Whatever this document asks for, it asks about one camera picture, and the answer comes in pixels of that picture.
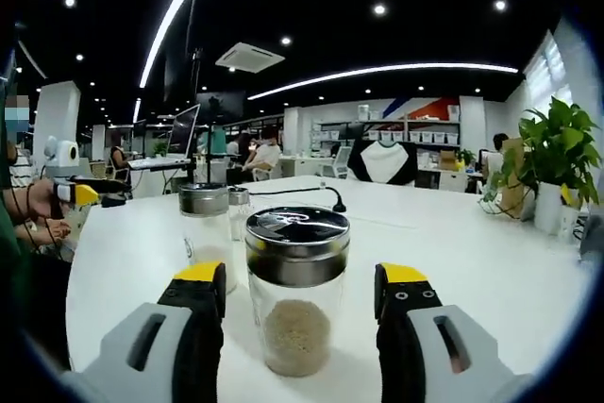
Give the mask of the person's left hand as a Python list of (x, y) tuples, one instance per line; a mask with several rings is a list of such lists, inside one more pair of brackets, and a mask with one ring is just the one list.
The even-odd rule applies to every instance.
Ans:
[(43, 178), (27, 188), (26, 206), (30, 219), (59, 220), (63, 218), (60, 200), (54, 193), (54, 184), (52, 180)]

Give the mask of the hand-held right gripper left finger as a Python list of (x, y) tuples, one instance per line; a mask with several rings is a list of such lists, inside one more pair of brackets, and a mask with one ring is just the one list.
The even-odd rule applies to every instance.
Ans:
[(143, 303), (108, 332), (99, 356), (61, 385), (77, 402), (214, 402), (224, 344), (226, 266), (192, 265), (156, 303)]

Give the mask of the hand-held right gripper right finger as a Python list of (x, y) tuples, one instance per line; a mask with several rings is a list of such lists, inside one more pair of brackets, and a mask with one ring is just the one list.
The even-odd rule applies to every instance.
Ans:
[(375, 267), (377, 350), (384, 402), (513, 402), (531, 385), (498, 355), (496, 339), (441, 302), (416, 269)]

